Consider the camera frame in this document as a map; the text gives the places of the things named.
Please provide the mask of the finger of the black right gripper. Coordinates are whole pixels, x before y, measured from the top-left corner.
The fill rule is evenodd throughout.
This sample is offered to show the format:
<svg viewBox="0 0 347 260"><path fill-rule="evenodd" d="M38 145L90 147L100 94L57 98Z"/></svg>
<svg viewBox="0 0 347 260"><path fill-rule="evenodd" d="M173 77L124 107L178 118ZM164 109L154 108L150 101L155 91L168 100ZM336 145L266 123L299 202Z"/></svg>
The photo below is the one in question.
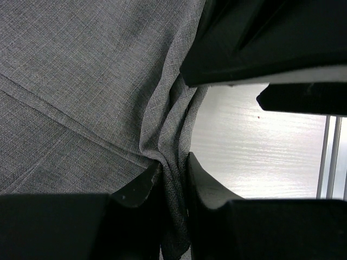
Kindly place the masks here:
<svg viewBox="0 0 347 260"><path fill-rule="evenodd" d="M265 111L346 116L346 83L269 84L256 100Z"/></svg>
<svg viewBox="0 0 347 260"><path fill-rule="evenodd" d="M185 83L346 81L346 1L214 1Z"/></svg>

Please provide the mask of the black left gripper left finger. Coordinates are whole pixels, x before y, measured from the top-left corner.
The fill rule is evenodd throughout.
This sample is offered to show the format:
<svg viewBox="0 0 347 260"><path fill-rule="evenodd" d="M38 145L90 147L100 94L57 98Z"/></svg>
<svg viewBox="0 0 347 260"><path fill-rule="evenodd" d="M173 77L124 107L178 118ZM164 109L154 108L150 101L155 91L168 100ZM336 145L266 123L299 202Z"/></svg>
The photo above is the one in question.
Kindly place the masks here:
<svg viewBox="0 0 347 260"><path fill-rule="evenodd" d="M1 196L1 259L158 259L161 171L113 194Z"/></svg>

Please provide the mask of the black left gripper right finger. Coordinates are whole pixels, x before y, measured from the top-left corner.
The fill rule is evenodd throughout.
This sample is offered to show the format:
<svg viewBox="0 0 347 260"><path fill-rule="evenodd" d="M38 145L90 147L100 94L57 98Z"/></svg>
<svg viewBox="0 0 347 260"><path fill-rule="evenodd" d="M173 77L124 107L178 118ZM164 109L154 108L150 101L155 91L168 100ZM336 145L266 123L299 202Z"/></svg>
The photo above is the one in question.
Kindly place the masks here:
<svg viewBox="0 0 347 260"><path fill-rule="evenodd" d="M244 199L187 158L193 259L346 259L346 202Z"/></svg>

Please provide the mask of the grey cloth napkin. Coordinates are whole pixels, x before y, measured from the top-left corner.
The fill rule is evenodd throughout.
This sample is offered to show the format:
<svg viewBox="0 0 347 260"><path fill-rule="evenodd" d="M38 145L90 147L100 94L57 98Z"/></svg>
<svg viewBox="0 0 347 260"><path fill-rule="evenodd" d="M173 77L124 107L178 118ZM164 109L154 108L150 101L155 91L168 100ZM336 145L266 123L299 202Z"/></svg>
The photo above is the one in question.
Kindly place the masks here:
<svg viewBox="0 0 347 260"><path fill-rule="evenodd" d="M204 1L1 1L1 193L111 193L162 164L164 259L190 242L185 161L207 92L180 66Z"/></svg>

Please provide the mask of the aluminium mounting rail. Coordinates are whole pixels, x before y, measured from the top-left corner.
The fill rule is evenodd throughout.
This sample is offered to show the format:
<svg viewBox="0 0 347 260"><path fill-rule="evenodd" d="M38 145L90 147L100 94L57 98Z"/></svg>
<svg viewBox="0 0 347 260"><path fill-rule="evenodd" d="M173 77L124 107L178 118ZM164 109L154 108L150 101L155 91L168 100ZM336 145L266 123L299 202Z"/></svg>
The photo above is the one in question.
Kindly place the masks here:
<svg viewBox="0 0 347 260"><path fill-rule="evenodd" d="M346 117L326 117L316 194L318 199L346 200L346 135Z"/></svg>

